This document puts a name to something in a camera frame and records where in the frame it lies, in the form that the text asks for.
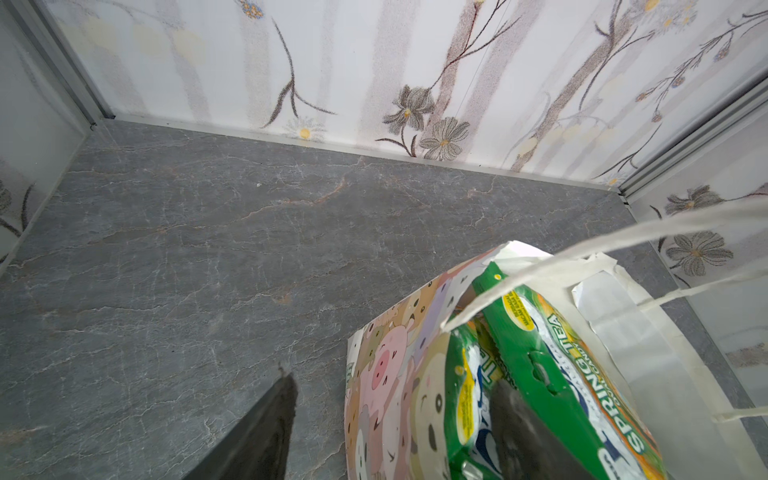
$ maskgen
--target flower print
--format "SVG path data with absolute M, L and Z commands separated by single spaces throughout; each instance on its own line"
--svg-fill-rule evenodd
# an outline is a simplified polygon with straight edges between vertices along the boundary
M 309 117 L 291 118 L 285 130 L 289 137 L 308 141 L 323 141 L 326 132 L 323 124 Z
M 632 172 L 634 172 L 634 170 L 621 171 L 621 169 L 619 169 L 611 175 L 602 177 L 598 182 L 601 185 L 607 185 L 609 187 L 618 186 L 628 179 L 630 175 L 632 175 Z
M 419 142 L 429 151 L 424 155 L 427 160 L 452 161 L 462 152 L 456 142 L 469 135 L 469 122 L 459 123 L 454 117 L 443 118 L 432 127 L 432 136 Z
M 680 31 L 696 19 L 697 0 L 634 0 L 631 13 L 640 17 L 639 25 L 653 35 Z
M 432 92 L 426 88 L 402 88 L 393 104 L 400 110 L 393 115 L 385 115 L 384 123 L 389 124 L 389 131 L 398 134 L 406 125 L 415 130 L 424 130 L 424 114 L 435 110 Z
M 240 0 L 240 6 L 243 7 L 243 13 L 251 18 L 262 18 L 264 16 L 262 9 L 253 2 L 248 2 L 248 0 Z
M 4 214 L 8 207 L 11 206 L 11 192 L 2 184 L 0 180 L 0 214 Z
M 733 258 L 733 252 L 723 248 L 725 240 L 714 232 L 698 232 L 690 237 L 675 235 L 674 242 L 676 247 L 667 248 L 667 257 L 677 262 L 671 268 L 681 266 L 688 276 L 704 276 L 705 263 L 720 266 Z
M 680 198 L 677 195 L 670 195 L 667 197 L 670 203 L 664 207 L 664 211 L 667 215 L 674 215 L 685 210 L 693 210 L 695 208 L 711 207 L 723 202 L 723 198 L 720 195 L 710 191 L 709 185 L 704 185 L 698 188 L 688 189 L 688 198 Z
M 718 52 L 717 55 L 714 56 L 712 61 L 720 61 L 728 56 L 728 52 L 730 51 L 730 42 L 726 43 Z

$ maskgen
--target white daisy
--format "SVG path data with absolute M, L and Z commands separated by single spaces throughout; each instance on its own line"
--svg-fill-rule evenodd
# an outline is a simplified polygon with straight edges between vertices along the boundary
M 308 141 L 323 141 L 326 129 L 323 124 L 309 117 L 294 117 L 285 127 L 289 137 Z

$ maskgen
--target gray marble floor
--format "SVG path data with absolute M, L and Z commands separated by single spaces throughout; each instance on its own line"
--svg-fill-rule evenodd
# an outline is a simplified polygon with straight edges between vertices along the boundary
M 0 279 L 0 476 L 180 478 L 282 366 L 288 477 L 343 478 L 355 329 L 503 241 L 557 251 L 632 221 L 598 190 L 108 122 Z M 674 288 L 650 245 L 614 256 Z M 668 308 L 748 406 L 687 304 Z

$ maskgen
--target metal frame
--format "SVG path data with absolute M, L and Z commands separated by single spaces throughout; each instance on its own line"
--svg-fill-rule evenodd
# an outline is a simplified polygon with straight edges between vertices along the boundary
M 40 60 L 50 68 L 67 96 L 77 105 L 90 125 L 101 118 L 114 118 L 90 79 L 75 60 L 63 36 L 44 8 L 34 0 L 0 0 L 8 9 L 24 36 L 37 51 Z

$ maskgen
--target baseboard trim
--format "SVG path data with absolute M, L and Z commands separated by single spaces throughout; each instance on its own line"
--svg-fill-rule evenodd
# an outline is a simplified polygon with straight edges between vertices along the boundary
M 237 130 L 234 128 L 192 124 L 184 121 L 168 120 L 168 119 L 154 118 L 154 117 L 141 117 L 139 115 L 129 115 L 129 114 L 119 114 L 119 113 L 116 114 L 115 120 L 130 121 L 137 124 L 156 125 L 158 127 L 170 127 L 170 128 L 179 128 L 181 130 L 199 131 L 206 134 L 225 135 L 228 137 L 249 138 L 251 140 L 269 141 L 277 144 L 297 145 L 299 147 L 317 148 L 319 150 L 326 150 L 326 151 L 338 151 L 344 154 L 364 155 L 366 157 L 376 157 L 376 158 L 386 158 L 389 160 L 407 161 L 413 164 L 432 165 L 433 167 L 455 168 L 457 170 L 468 170 L 473 172 L 479 172 L 482 174 L 500 175 L 503 177 L 524 178 L 526 180 L 536 180 L 536 181 L 548 182 L 550 184 L 560 184 L 560 185 L 568 185 L 571 187 L 583 187 L 583 188 L 591 188 L 594 190 L 618 192 L 618 190 L 616 190 L 615 188 L 608 187 L 606 185 L 589 184 L 587 182 L 566 180 L 563 178 L 544 177 L 542 175 L 535 175 L 535 174 L 521 174 L 518 172 L 513 172 L 511 170 L 502 170 L 501 168 L 480 167 L 480 166 L 475 166 L 470 164 L 432 161 L 432 160 L 426 160 L 424 158 L 413 158 L 413 157 L 407 157 L 405 155 L 389 154 L 387 152 L 382 152 L 382 151 L 366 150 L 364 148 L 352 147 L 344 144 L 327 144 L 327 143 L 321 144 L 317 142 L 298 140 L 290 137 L 283 137 L 281 135 L 261 134 L 261 133 L 252 132 L 252 131 Z

